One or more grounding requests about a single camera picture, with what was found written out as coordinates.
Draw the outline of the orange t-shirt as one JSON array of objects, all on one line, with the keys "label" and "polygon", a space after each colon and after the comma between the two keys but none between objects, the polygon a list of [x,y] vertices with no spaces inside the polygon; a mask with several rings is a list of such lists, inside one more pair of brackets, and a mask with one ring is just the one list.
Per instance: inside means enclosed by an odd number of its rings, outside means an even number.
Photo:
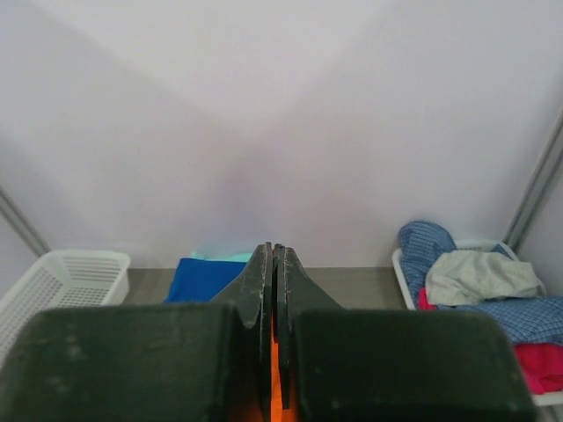
[{"label": "orange t-shirt", "polygon": [[291,351],[286,248],[259,244],[223,293],[245,329],[260,416],[274,421],[290,407]]}]

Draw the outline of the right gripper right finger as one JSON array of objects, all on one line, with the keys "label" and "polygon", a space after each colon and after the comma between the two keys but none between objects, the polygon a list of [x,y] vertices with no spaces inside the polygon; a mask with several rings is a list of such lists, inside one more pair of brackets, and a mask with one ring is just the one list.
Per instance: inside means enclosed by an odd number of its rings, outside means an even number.
[{"label": "right gripper right finger", "polygon": [[500,326],[475,312],[345,309],[274,248],[283,421],[533,421]]}]

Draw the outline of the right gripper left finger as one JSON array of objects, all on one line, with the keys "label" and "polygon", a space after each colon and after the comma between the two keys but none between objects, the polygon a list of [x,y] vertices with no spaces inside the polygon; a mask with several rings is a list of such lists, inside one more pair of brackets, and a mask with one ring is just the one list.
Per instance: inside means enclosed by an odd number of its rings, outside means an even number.
[{"label": "right gripper left finger", "polygon": [[49,309],[1,369],[4,421],[267,421],[273,248],[211,301]]}]

